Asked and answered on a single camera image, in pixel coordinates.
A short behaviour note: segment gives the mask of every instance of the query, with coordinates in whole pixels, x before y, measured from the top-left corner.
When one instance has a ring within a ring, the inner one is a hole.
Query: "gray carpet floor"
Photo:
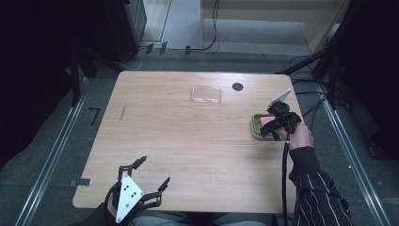
[[[286,69],[293,57],[200,52],[193,52],[186,56],[184,51],[173,50],[167,50],[160,55],[159,50],[154,49],[147,55],[142,52],[140,60],[136,57],[124,65],[132,69],[138,68],[141,71],[273,73]],[[86,100],[83,102],[77,121],[72,128],[50,183],[45,189],[36,214],[31,220],[31,225],[69,225],[81,221],[92,212],[92,209],[77,209],[72,205],[75,188],[69,187],[68,184],[71,179],[81,176],[112,89],[118,79],[118,75],[106,67],[99,67],[99,71],[96,78],[89,79]],[[309,77],[309,75],[310,69],[304,68],[299,73],[293,73],[291,77],[296,80],[304,76]],[[316,85],[308,82],[295,84],[295,92],[302,91],[316,91]],[[301,111],[304,113],[320,100],[320,96],[318,94],[300,94],[297,95],[297,99]],[[27,195],[35,184],[56,141],[56,136],[71,109],[71,102],[72,94],[69,93],[41,127],[30,146],[1,168],[0,225],[13,225],[17,221]],[[101,109],[98,119],[93,124],[95,111],[88,110],[89,107]],[[397,178],[399,168],[397,162],[372,158],[353,116],[343,107],[339,106],[337,110],[342,116],[343,124],[350,133],[362,165],[383,201],[392,224],[398,225],[399,217],[395,214],[395,210],[399,206],[395,202],[395,199],[397,200],[395,197],[399,185],[397,180],[394,180]],[[305,118],[307,124],[311,124],[311,115]],[[313,133],[320,164],[334,177],[338,189],[349,200],[354,223],[356,225],[375,225],[375,220],[364,200],[358,182],[343,154],[340,141],[322,106],[315,114]]]

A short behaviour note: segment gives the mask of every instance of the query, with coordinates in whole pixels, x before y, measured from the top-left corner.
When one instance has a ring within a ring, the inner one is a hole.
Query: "floor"
[[[187,45],[192,48],[199,46],[199,22],[195,19],[198,18],[199,1],[165,0],[162,7],[158,6],[158,10],[160,16],[157,14],[157,18],[162,24],[146,33],[148,35],[144,36],[146,39],[143,38],[143,44],[154,42],[154,46],[160,46],[167,41],[168,49],[163,54],[159,49],[148,54],[141,52],[138,57],[124,62],[125,67],[141,71],[274,73],[303,58],[298,56],[310,53],[297,24],[239,24],[219,20],[218,40],[210,49],[211,54],[192,52],[186,55],[184,51],[173,49],[184,49]],[[231,31],[232,26],[242,29]],[[205,42],[210,43],[214,35],[212,23],[207,23],[206,27]],[[307,82],[311,79],[313,66],[290,75],[293,81],[302,81],[295,83],[302,113],[321,98],[319,94],[313,93],[321,90],[318,83]],[[75,187],[70,187],[69,182],[79,178],[83,171],[118,78],[112,70],[102,65],[98,67],[97,77],[85,79],[82,83],[85,98],[81,100],[80,108],[70,107],[72,95],[68,94],[42,126],[31,145],[1,168],[0,195],[3,198],[0,201],[0,225],[12,225],[15,222],[16,225],[69,225],[92,212],[91,209],[76,209],[72,206]],[[101,109],[96,121],[95,112],[90,108]],[[54,156],[53,166],[46,169],[53,149],[59,142],[57,135],[71,113],[75,113],[76,118],[68,131],[69,135],[61,143],[59,155]],[[396,214],[399,207],[399,182],[395,180],[399,171],[397,161],[382,161],[369,155],[368,145],[356,120],[343,106],[331,111],[328,104],[324,103],[315,117],[310,114],[305,118],[305,123],[313,122],[320,164],[333,175],[339,190],[349,200],[355,224],[399,225]],[[42,170],[50,170],[51,173],[47,182],[38,185]],[[26,210],[24,206],[32,197],[36,198],[29,203],[33,207],[28,209],[27,206]]]

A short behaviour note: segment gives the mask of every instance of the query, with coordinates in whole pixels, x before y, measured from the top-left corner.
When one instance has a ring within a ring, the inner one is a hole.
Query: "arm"
[[[286,137],[285,131],[276,132]],[[289,178],[296,186],[294,225],[352,225],[349,204],[331,176],[320,169],[308,127],[299,124],[290,137],[294,167]]]

